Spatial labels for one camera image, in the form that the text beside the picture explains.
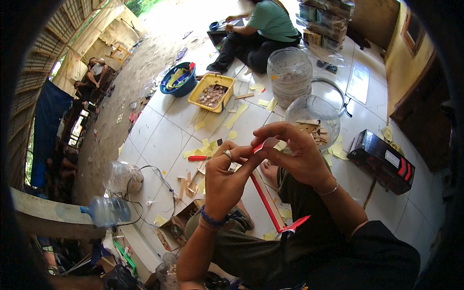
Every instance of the wire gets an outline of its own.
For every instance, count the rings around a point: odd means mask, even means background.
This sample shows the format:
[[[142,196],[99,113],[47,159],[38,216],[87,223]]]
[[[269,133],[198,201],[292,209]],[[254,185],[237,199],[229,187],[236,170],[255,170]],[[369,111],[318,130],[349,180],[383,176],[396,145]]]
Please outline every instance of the wire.
[[[130,185],[130,182],[131,182],[132,180],[134,180],[134,176],[135,176],[139,171],[141,171],[142,169],[147,168],[147,167],[155,168],[155,169],[158,171],[158,174],[156,173],[156,171],[153,171],[153,172],[154,172],[154,173],[161,179],[161,181],[169,188],[169,191],[172,192],[172,195],[173,195],[173,212],[172,212],[172,214],[171,214],[171,217],[174,216],[174,212],[175,212],[175,194],[174,194],[174,190],[172,189],[172,187],[171,187],[171,185],[169,184],[169,182],[168,182],[166,179],[164,179],[163,174],[161,173],[161,170],[160,170],[158,167],[153,166],[153,165],[145,165],[145,166],[141,167],[139,170],[137,170],[134,174],[132,174],[132,176],[131,176],[131,177],[129,178],[129,180],[127,181],[126,194],[123,194],[123,193],[119,192],[119,193],[121,194],[121,198],[122,198],[123,200],[125,200],[125,201],[127,201],[127,202],[130,202],[130,203],[132,203],[132,204],[135,204],[135,203],[136,203],[136,204],[140,205],[140,207],[142,208],[142,211],[141,211],[140,213],[139,213],[139,211],[137,210],[137,208],[134,207],[135,211],[139,214],[139,218],[138,218],[136,221],[134,221],[134,222],[130,222],[130,223],[126,223],[126,224],[119,224],[119,225],[116,225],[116,226],[128,226],[128,225],[132,225],[132,224],[135,224],[136,222],[138,222],[139,220],[143,220],[143,221],[144,221],[147,225],[149,225],[149,226],[155,226],[155,225],[153,225],[153,224],[148,223],[144,218],[142,218],[142,213],[143,213],[143,206],[142,206],[142,204],[141,204],[140,202],[138,202],[138,201],[131,201],[131,200],[129,200],[129,185]]]

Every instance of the blue beaded bracelet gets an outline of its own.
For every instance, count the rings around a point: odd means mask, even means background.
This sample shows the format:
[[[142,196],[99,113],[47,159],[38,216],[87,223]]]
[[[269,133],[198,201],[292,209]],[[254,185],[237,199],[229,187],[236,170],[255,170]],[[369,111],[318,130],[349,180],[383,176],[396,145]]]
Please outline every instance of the blue beaded bracelet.
[[[212,226],[215,226],[215,227],[219,227],[219,226],[223,226],[226,224],[226,222],[230,219],[235,219],[235,220],[238,220],[239,218],[242,217],[242,214],[239,212],[239,211],[234,211],[232,214],[227,214],[223,220],[221,221],[217,221],[215,219],[213,219],[212,217],[210,217],[206,212],[205,212],[205,205],[203,205],[201,207],[201,216],[203,217],[203,219],[209,223],[210,225]]]

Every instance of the wooden window frame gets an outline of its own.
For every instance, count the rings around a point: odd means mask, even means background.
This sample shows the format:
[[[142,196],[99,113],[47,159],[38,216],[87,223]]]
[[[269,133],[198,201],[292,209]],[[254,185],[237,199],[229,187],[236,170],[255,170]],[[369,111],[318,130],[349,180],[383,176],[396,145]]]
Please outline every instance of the wooden window frame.
[[[409,28],[409,21],[411,21],[411,15],[412,15],[412,12],[408,8],[407,13],[406,13],[406,20],[403,25],[403,30],[401,31],[401,36],[403,37],[406,43],[406,47],[408,48],[409,53],[411,54],[411,57],[414,58],[417,52],[419,51],[422,41],[424,40],[425,29],[422,26],[420,27],[417,41],[416,43],[414,43],[414,40],[412,39],[411,35],[407,31],[407,29]]]

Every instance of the black product box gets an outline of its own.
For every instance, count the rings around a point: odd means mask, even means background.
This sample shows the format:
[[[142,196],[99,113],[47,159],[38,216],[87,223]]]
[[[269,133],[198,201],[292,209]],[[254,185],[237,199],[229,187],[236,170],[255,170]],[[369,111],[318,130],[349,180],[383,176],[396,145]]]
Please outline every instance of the black product box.
[[[362,131],[353,139],[348,158],[377,177],[382,186],[396,195],[411,189],[415,167],[369,130]]]

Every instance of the yellow plastic basket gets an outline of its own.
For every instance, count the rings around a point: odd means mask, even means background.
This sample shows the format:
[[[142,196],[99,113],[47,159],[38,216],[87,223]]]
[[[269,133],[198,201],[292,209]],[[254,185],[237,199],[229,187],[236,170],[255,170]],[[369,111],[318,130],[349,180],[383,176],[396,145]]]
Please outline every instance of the yellow plastic basket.
[[[201,108],[204,108],[206,110],[212,111],[214,113],[220,113],[222,112],[222,110],[224,110],[224,108],[226,107],[227,103],[229,102],[230,98],[233,95],[233,84],[234,83],[235,83],[235,79],[233,79],[232,77],[207,74],[200,80],[198,85],[193,89],[192,93],[188,97],[188,102],[194,105],[197,105]],[[226,91],[226,93],[222,96],[222,99],[219,101],[218,105],[215,108],[210,108],[210,107],[197,103],[202,91],[206,87],[212,84],[219,84],[219,85],[229,88]]]

